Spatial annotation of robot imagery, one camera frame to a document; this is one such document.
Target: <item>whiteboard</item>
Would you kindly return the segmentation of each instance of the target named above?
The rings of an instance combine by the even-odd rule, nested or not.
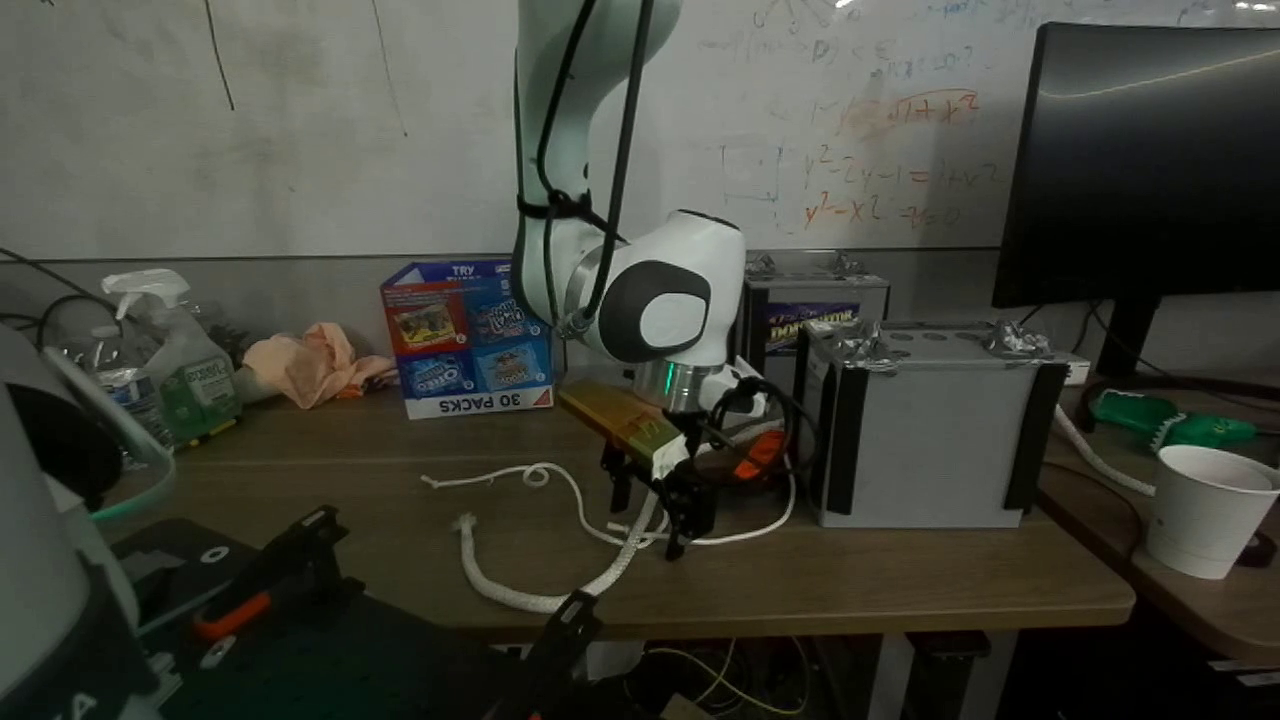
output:
[[[689,0],[642,74],[622,231],[997,248],[1044,20],[1234,0]],[[0,246],[27,258],[507,251],[514,0],[3,0]],[[619,93],[592,133],[609,198]]]

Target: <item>computer monitor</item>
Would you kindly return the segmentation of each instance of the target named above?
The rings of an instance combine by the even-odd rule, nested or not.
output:
[[[1280,30],[1044,25],[997,310],[1113,302],[1108,380],[1159,298],[1280,289]]]

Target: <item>white cable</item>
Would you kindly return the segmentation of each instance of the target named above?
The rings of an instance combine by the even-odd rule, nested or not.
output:
[[[577,505],[577,526],[594,538],[598,543],[622,543],[622,533],[632,533],[626,526],[609,526],[609,530],[594,530],[586,521],[586,501],[580,493],[580,484],[570,481],[567,469],[561,463],[507,463],[507,469],[497,469],[497,473],[479,473],[479,477],[450,477],[450,481],[437,481],[437,477],[418,477],[428,490],[468,490],[468,484],[493,484],[493,481],[504,481],[504,477],[519,477],[526,490],[542,490],[550,477],[561,477],[570,493],[570,505]],[[659,526],[657,533],[642,533],[638,538],[638,548],[647,548],[667,526]]]
[[[722,661],[721,661],[721,671],[707,682],[702,691],[696,691],[690,703],[702,703],[702,702],[729,682],[733,655],[736,655],[736,641],[729,641],[729,652],[722,652]]]
[[[638,538],[651,521],[651,510],[657,510],[657,493],[642,493],[642,505],[638,505],[632,533],[626,533],[626,543],[614,551],[614,561],[592,585],[584,585],[586,596],[603,596],[632,569],[632,561],[638,551]],[[519,587],[487,579],[477,561],[477,515],[468,513],[450,530],[461,533],[461,561],[462,561],[468,585],[479,596],[507,605],[507,608],[540,613],[540,618],[550,618],[567,600],[567,596],[537,596],[537,593],[519,593]]]
[[[722,543],[759,539],[759,538],[767,538],[767,533],[783,530],[783,526],[790,521],[790,513],[794,513],[794,496],[800,496],[800,490],[794,490],[794,469],[790,469],[790,459],[788,459],[788,458],[783,458],[783,463],[788,463],[788,505],[783,505],[783,513],[781,513],[773,526],[752,530],[752,533],[733,533],[733,538],[699,538],[699,539],[690,539],[690,543],[696,543],[696,548],[722,548]]]
[[[716,682],[729,696],[736,696],[736,702],[743,702],[743,703],[752,703],[752,709],[759,709],[759,711],[767,711],[767,718],[803,718],[803,702],[800,702],[794,709],[767,703],[767,702],[743,691],[739,686],[722,682],[710,664],[702,664],[702,661],[690,655],[690,652],[681,652],[681,649],[647,649],[647,655],[676,655],[676,661],[699,669],[707,682]]]
[[[1115,490],[1124,490],[1124,493],[1137,493],[1137,496],[1157,496],[1152,484],[1145,484],[1145,481],[1119,473],[1115,463],[1098,459],[1060,404],[1053,410],[1053,422],[1057,422],[1057,428],[1069,436],[1069,446],[1075,450],[1075,458],[1079,458],[1086,469],[1096,469],[1108,484],[1115,484]]]
[[[1157,428],[1157,436],[1152,436],[1152,454],[1159,454],[1165,450],[1165,439],[1166,439],[1166,431],[1176,428],[1176,425],[1184,425],[1189,422],[1189,414],[1173,414],[1159,428]]]
[[[733,533],[733,538],[696,538],[690,543],[696,543],[696,548],[722,548],[722,543],[749,543],[749,539],[759,539],[759,538],[781,533],[781,530],[790,521],[794,496],[800,496],[800,490],[794,490],[794,469],[790,469],[790,459],[783,459],[783,463],[788,463],[788,505],[783,505],[783,513],[781,513],[774,521],[767,521],[764,530]],[[586,501],[584,501],[580,484],[577,484],[570,473],[561,469],[561,463],[507,463],[507,469],[497,469],[497,473],[450,477],[450,481],[418,477],[418,484],[428,484],[428,490],[468,490],[468,484],[493,484],[493,481],[504,481],[504,477],[519,477],[526,490],[542,490],[546,477],[561,477],[561,481],[567,484],[567,493],[570,493],[577,526],[580,526],[586,538],[594,538],[598,543],[622,543],[622,538],[632,533],[632,526],[603,526],[603,530],[594,530],[594,526],[586,521]],[[664,539],[664,533],[667,533],[667,513],[659,513],[659,526],[638,538],[638,548]]]

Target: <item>orange object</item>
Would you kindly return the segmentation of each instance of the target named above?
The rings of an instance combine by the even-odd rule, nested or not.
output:
[[[235,636],[250,622],[268,618],[271,605],[277,605],[271,593],[257,593],[257,596],[246,596],[245,605],[235,605],[230,613],[223,613],[214,622],[197,618],[197,636],[203,636],[203,641]]]
[[[752,436],[743,459],[733,463],[733,481],[754,484],[773,463],[781,463],[788,454],[788,431],[767,428]]]

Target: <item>silver metal enclosure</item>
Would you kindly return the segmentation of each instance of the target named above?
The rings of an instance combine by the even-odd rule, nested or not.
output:
[[[1016,530],[1032,510],[1064,357],[989,332],[803,332],[800,371],[825,530]]]

